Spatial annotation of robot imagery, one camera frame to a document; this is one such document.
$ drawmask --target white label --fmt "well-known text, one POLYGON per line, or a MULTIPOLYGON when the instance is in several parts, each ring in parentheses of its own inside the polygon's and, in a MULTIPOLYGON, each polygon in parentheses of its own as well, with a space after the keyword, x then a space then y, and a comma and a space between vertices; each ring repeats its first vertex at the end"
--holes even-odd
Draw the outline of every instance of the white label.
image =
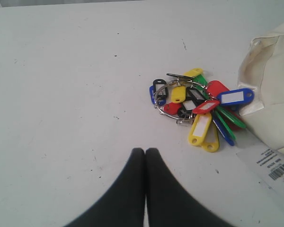
POLYGON ((215 138, 215 134, 214 134, 214 127, 215 127, 215 125, 212 122, 209 126, 209 129, 208 129, 206 137, 205 137, 206 143, 215 143, 216 142, 216 138, 215 138))
POLYGON ((207 116, 200 116, 199 120, 197 122, 197 125, 195 126, 195 130, 193 132, 194 136, 202 137, 204 134, 204 130, 206 128, 208 122, 207 116))
POLYGON ((204 106, 199 107, 199 109, 200 110, 207 110, 208 108, 212 107, 213 105, 215 105, 215 103, 207 102, 204 106))
POLYGON ((221 95, 221 103, 234 103, 244 101, 243 91, 221 95))
POLYGON ((204 98, 200 95, 200 93, 196 90, 191 90, 193 95, 198 99, 198 100, 204 100, 204 98))
POLYGON ((237 154, 253 172, 284 198, 284 155, 265 145, 237 154))
MULTIPOLYGON (((161 87, 165 86, 165 84, 156 84, 156 91, 158 91, 161 87)), ((165 89, 163 89, 159 95, 165 95, 165 89)))
POLYGON ((183 102, 183 106, 185 107, 186 110, 193 110, 195 109, 195 104, 193 101, 189 100, 189 101, 184 101, 183 102))

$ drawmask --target yellow key tag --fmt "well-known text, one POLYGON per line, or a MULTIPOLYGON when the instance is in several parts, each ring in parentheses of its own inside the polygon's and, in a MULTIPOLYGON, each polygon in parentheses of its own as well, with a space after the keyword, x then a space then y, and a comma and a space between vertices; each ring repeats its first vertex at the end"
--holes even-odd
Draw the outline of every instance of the yellow key tag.
POLYGON ((187 76, 187 77, 196 77, 196 76, 199 76, 202 73, 203 73, 203 69, 195 68, 195 69, 192 69, 192 70, 184 73, 183 75, 187 76))
POLYGON ((191 145, 200 146, 205 140, 211 122, 212 115, 210 113, 197 114, 188 135, 188 142, 191 145))
POLYGON ((212 122, 209 126, 204 142, 201 144, 201 147, 207 152, 213 153, 219 149, 219 146, 220 144, 217 127, 212 122))
POLYGON ((179 86, 172 89, 170 100, 172 103, 182 103, 185 101, 185 97, 186 97, 185 86, 179 86))

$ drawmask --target barcode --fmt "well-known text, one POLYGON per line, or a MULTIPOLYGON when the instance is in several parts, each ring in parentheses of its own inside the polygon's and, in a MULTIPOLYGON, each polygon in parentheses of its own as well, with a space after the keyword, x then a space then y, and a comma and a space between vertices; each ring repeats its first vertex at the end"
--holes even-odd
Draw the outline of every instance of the barcode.
POLYGON ((272 171, 269 176, 275 181, 284 174, 284 164, 272 171))

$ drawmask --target bundle of key tags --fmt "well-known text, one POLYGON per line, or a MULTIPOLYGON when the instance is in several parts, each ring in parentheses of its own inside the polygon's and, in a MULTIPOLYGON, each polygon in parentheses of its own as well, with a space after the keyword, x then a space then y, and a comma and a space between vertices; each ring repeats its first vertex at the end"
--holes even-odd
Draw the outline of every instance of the bundle of key tags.
POLYGON ((151 101, 161 115, 176 120, 179 124, 192 124, 188 142, 208 152, 219 149, 218 131, 231 146, 235 145, 233 131, 246 128, 235 113, 241 105, 254 99, 249 88, 230 91, 220 81, 207 82, 200 68, 183 75, 167 73, 174 79, 168 83, 156 79, 150 87, 151 101), (170 103, 169 88, 172 88, 170 103))

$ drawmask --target canvas bag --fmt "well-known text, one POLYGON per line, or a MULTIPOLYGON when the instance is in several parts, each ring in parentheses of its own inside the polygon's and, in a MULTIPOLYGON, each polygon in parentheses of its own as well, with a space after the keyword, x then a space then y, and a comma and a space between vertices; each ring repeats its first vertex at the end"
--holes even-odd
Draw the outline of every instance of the canvas bag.
POLYGON ((284 153, 284 23, 251 41, 240 69, 238 88, 255 92, 240 109, 248 128, 270 148, 284 153))

